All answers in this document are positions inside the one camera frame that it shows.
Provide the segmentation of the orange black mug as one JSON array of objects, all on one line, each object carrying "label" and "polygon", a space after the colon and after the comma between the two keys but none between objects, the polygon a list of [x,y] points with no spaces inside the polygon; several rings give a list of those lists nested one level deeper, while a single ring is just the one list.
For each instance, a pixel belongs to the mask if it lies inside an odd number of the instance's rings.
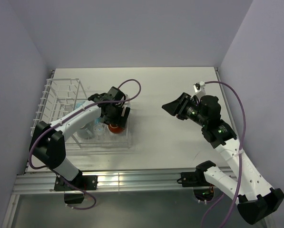
[{"label": "orange black mug", "polygon": [[120,134],[125,130],[125,128],[113,124],[109,124],[108,129],[113,134]]}]

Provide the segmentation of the light blue cream-lined mug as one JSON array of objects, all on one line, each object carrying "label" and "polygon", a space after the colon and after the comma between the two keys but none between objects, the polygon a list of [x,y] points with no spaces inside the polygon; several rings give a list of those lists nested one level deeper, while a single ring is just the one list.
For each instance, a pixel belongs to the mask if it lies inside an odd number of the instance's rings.
[{"label": "light blue cream-lined mug", "polygon": [[102,122],[101,122],[100,117],[93,121],[93,126],[97,126],[97,125],[101,125],[101,124],[102,124]]}]

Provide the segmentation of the grey footed mug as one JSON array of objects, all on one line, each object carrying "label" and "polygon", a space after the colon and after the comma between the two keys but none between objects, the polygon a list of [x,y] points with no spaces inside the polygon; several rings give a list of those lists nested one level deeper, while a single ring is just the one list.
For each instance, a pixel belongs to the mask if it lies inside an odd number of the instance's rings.
[{"label": "grey footed mug", "polygon": [[78,137],[82,139],[91,139],[94,137],[93,134],[93,125],[91,123],[86,124],[79,130],[77,130]]}]

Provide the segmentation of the tall light blue mug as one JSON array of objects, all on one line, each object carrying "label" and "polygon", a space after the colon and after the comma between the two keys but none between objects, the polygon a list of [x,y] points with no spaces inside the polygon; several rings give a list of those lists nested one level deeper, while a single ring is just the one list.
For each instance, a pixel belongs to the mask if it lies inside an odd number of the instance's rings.
[{"label": "tall light blue mug", "polygon": [[85,109],[85,102],[86,102],[86,101],[78,102],[78,103],[76,104],[76,106],[75,106],[75,110],[77,110],[77,109],[82,109],[82,110],[84,110],[84,109]]}]

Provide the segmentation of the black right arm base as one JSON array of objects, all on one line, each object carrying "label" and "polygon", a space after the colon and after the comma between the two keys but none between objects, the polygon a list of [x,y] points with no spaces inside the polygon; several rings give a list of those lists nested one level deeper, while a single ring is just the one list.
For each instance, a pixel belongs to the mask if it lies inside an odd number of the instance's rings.
[{"label": "black right arm base", "polygon": [[214,197],[214,185],[206,181],[204,172],[215,166],[216,164],[212,161],[205,161],[197,165],[195,171],[180,173],[180,178],[177,180],[177,183],[181,184],[183,188],[208,187],[208,189],[205,189],[203,192],[194,190],[194,195],[198,200],[203,202],[211,201]]}]

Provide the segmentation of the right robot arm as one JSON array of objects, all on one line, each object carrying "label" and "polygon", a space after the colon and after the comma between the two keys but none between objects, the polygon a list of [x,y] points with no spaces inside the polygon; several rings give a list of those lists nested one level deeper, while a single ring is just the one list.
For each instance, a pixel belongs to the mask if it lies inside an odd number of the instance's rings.
[{"label": "right robot arm", "polygon": [[218,187],[235,203],[241,217],[250,225],[275,212],[284,199],[280,188],[274,188],[260,174],[243,150],[231,126],[221,118],[218,98],[204,95],[201,98],[183,93],[175,101],[162,105],[170,115],[180,120],[190,119],[200,125],[203,137],[222,156],[240,180],[237,182],[224,174],[212,161],[205,161],[196,167],[196,181]]}]

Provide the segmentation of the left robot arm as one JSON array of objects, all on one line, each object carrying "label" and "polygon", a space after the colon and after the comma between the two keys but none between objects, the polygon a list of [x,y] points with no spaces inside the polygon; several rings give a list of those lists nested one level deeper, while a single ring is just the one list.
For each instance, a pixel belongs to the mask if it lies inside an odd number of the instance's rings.
[{"label": "left robot arm", "polygon": [[91,95],[80,107],[58,120],[40,121],[32,136],[29,157],[35,156],[45,167],[62,176],[70,189],[80,188],[82,174],[66,158],[65,142],[96,119],[124,128],[130,113],[130,108],[125,106],[127,101],[127,95],[113,86],[107,93]]}]

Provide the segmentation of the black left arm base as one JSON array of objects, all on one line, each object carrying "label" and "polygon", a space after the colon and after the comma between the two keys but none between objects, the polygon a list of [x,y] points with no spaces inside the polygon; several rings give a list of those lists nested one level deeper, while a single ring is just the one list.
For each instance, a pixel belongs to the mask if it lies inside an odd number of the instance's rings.
[{"label": "black left arm base", "polygon": [[78,205],[86,200],[92,200],[84,191],[93,191],[97,189],[97,175],[82,175],[77,183],[73,181],[68,185],[61,177],[56,177],[53,190],[55,192],[64,192],[64,202],[70,205]]}]

